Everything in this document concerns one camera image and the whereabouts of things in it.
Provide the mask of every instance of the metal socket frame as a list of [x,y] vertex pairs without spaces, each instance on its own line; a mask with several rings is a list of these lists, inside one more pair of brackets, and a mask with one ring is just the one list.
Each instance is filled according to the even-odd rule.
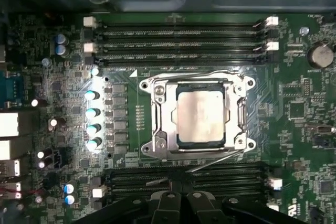
[[[176,124],[171,113],[176,109],[176,88],[179,84],[220,83],[224,90],[224,111],[229,111],[225,121],[225,144],[219,148],[180,148],[176,137]],[[247,137],[246,95],[256,85],[248,76],[224,70],[208,73],[162,73],[139,83],[140,89],[151,95],[152,139],[141,147],[144,155],[172,159],[222,158],[232,151],[248,152],[256,142]]]

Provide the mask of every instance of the electrolytic capacitor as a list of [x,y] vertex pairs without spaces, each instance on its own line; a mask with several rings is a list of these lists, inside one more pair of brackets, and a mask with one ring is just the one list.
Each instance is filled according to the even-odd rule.
[[93,152],[101,144],[101,142],[101,138],[95,137],[94,139],[91,139],[86,143],[86,147],[88,151]]
[[92,91],[92,90],[89,90],[84,94],[84,97],[85,97],[86,100],[92,101],[92,100],[95,100],[95,99],[99,98],[99,93],[95,92],[95,91]]
[[77,200],[78,200],[78,195],[75,193],[67,195],[64,199],[65,203],[69,206],[77,202]]
[[70,180],[65,186],[64,186],[64,193],[65,194],[72,194],[77,188],[77,183],[74,180]]
[[49,120],[49,124],[51,127],[62,126],[65,124],[64,118],[53,118]]
[[41,195],[36,195],[35,197],[35,203],[41,204],[43,202],[43,198]]
[[43,169],[53,163],[52,157],[46,157],[43,161],[38,162],[38,167],[40,169]]
[[91,69],[91,75],[92,76],[101,76],[101,71],[99,70],[99,68],[92,68]]
[[55,42],[57,44],[63,44],[63,45],[67,45],[69,44],[69,40],[68,38],[64,35],[64,34],[58,34],[55,36]]
[[51,154],[53,154],[52,152],[53,152],[53,150],[51,148],[46,148],[46,149],[38,152],[37,157],[40,158],[40,159],[46,158],[46,157],[50,156]]
[[88,109],[85,112],[85,116],[88,119],[94,118],[94,117],[98,116],[99,114],[100,114],[100,110],[99,109]]
[[62,57],[67,57],[70,53],[70,50],[64,45],[58,45],[55,48],[55,54],[60,55]]
[[38,108],[48,106],[47,101],[43,99],[33,99],[30,104],[32,107],[38,107]]
[[89,136],[95,135],[100,130],[101,130],[100,124],[93,124],[86,128],[86,132],[88,133]]

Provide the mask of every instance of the white label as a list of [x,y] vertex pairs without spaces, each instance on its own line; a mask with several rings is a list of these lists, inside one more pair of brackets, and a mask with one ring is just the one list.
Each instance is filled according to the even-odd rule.
[[288,207],[288,215],[290,217],[295,217],[297,215],[297,205],[293,204]]

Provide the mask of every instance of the cpu socket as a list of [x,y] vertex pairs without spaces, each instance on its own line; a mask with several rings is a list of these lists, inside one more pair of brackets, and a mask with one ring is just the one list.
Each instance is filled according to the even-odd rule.
[[151,95],[152,139],[144,155],[172,159],[222,158],[250,151],[246,92],[255,80],[242,74],[162,73],[140,82]]

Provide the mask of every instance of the motherboard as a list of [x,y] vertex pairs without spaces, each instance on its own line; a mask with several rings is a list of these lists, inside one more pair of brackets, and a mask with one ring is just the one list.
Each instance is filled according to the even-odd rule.
[[71,223],[187,173],[218,199],[334,223],[336,16],[45,13],[8,23],[5,220]]

